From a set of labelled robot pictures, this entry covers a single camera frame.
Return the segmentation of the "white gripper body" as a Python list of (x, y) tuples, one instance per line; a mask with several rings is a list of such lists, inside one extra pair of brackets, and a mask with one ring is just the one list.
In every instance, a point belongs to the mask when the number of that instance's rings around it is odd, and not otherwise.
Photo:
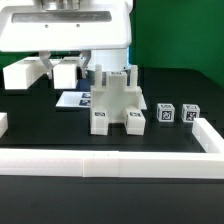
[(0, 51), (119, 49), (130, 45), (130, 0), (0, 0)]

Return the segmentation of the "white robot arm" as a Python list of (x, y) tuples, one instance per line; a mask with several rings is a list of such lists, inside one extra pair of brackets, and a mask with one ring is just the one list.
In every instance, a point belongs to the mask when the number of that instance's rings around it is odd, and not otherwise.
[(134, 0), (0, 0), (0, 52), (36, 52), (49, 73), (56, 51), (78, 51), (81, 69), (127, 66)]

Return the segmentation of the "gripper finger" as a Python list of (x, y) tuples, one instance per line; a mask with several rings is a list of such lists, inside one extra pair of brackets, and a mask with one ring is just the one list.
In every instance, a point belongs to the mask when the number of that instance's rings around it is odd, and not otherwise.
[(86, 77), (86, 67), (91, 59), (91, 51), (90, 50), (83, 50), (80, 54), (80, 69), (81, 69), (81, 77)]
[(48, 77), (52, 78), (53, 64), (50, 61), (50, 56), (51, 56), (51, 53), (49, 51), (40, 51), (39, 52), (40, 60), (42, 61), (43, 65), (47, 69)]

